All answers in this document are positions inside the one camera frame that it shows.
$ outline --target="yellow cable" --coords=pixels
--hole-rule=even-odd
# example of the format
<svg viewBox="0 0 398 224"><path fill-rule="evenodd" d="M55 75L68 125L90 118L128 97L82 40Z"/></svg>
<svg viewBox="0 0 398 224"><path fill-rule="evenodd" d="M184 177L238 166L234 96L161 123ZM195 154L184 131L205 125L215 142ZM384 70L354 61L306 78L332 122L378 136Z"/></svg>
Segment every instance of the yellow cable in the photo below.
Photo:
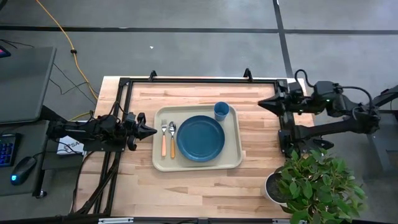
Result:
<svg viewBox="0 0 398 224"><path fill-rule="evenodd" d="M88 114L90 114L90 112L83 113L83 114L79 114L78 116L76 116L76 117L70 119L69 121L75 121L76 119L81 118L82 116L85 116L85 115L88 115Z"/></svg>
<svg viewBox="0 0 398 224"><path fill-rule="evenodd" d="M48 10L46 10L46 8L42 5L42 3L40 3L39 0L36 0L36 2L43 8L43 10L44 10L44 11L51 17L51 19L58 25L58 27L61 29L61 31L63 32L63 34L65 34L65 37L67 37L67 39L68 39L68 41L69 41L69 44L70 44L70 47L72 48L72 50L75 50L75 47L73 46L72 41L70 40L68 34L62 29L62 26L57 22L57 20L54 19L53 16L51 16L51 14L48 12ZM91 84L90 84L90 82L88 81L88 79L86 78L85 74L82 72L82 70L81 70L80 67L79 67L79 63L77 62L76 53L72 53L72 54L73 54L73 57L75 58L76 68L79 70L79 72L80 72L80 74L82 75L82 77L86 80L86 82L87 82L87 84L88 84L88 88L89 88L90 91L91 91L91 94L93 94L94 98L95 98L96 100L98 100L98 97L97 97L97 96L95 95L95 93L94 93L93 87L91 86Z"/></svg>

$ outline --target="blue cup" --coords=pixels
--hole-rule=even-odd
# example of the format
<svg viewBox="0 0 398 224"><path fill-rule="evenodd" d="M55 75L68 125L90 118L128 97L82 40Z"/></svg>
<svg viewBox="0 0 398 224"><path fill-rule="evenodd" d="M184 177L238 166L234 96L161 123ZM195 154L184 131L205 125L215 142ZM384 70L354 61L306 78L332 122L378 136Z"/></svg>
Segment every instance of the blue cup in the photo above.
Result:
<svg viewBox="0 0 398 224"><path fill-rule="evenodd" d="M229 105L225 102L218 102L214 105L214 116L216 121L224 121L229 113Z"/></svg>

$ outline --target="spoon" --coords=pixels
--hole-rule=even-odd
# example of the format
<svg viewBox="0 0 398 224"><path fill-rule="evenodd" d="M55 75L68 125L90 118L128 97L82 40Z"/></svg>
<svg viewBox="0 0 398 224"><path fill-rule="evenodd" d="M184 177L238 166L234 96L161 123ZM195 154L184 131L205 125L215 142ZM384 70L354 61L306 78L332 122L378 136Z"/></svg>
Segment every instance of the spoon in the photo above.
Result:
<svg viewBox="0 0 398 224"><path fill-rule="evenodd" d="M174 159L175 157L175 147L174 147L174 133L175 130L177 129L175 123L172 121L169 124L169 132L172 134L172 145L171 145L171 149L172 149L172 153L171 153L171 158Z"/></svg>

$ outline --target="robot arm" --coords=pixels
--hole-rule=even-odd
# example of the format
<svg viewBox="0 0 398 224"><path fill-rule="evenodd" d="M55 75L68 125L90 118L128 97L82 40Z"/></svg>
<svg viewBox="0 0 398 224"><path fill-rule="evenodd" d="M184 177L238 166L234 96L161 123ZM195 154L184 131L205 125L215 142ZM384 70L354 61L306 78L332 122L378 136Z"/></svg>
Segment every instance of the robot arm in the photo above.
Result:
<svg viewBox="0 0 398 224"><path fill-rule="evenodd" d="M70 136L85 145L85 151L122 151L127 143L130 150L136 150L136 139L144 139L157 132L145 125L144 113L128 113L125 122L113 115L98 116L87 122L66 121L63 118L51 120L47 130L50 139Z"/></svg>
<svg viewBox="0 0 398 224"><path fill-rule="evenodd" d="M371 134L379 129L380 116L377 108L373 106L372 101L368 105L354 103L342 94L344 88L360 88L353 86L344 87L338 83L329 81L320 81L315 85L311 85L308 83L307 74L305 73L307 84L314 91L311 96L304 96L300 83L297 81L297 72L295 77L296 82L290 83L289 86L280 86L279 92L276 95L259 101L258 105L279 117L283 116L286 112L319 114L326 110L328 116L335 118L345 116L345 118L343 121L330 124L313 127L294 125L288 130L280 130L279 141L281 150L287 156L289 156L289 153L286 152L291 152L290 148L292 146L298 146L299 143L311 140L314 137L347 131ZM333 147L333 144L330 142L319 139L315 139L315 141L329 143L328 148Z"/></svg>

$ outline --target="white flower pot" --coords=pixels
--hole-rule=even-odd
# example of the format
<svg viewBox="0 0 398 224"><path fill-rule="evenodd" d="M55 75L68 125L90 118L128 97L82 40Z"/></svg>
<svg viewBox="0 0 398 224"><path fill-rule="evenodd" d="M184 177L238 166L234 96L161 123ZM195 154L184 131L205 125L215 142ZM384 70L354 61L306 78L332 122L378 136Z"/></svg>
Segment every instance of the white flower pot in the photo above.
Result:
<svg viewBox="0 0 398 224"><path fill-rule="evenodd" d="M277 202L277 201L275 201L274 199L272 199L271 196L269 196L269 194L268 194L268 191L267 191L267 181L269 180L269 177L270 177L272 174L274 174L274 173L271 173L271 174L268 175L266 181L264 182L264 185L261 187L261 194L262 194L262 196L264 196L265 198L267 198L267 199L273 201L274 203L276 203L276 204L278 204L278 205L281 205L281 206L283 206L283 207L287 207L286 203Z"/></svg>

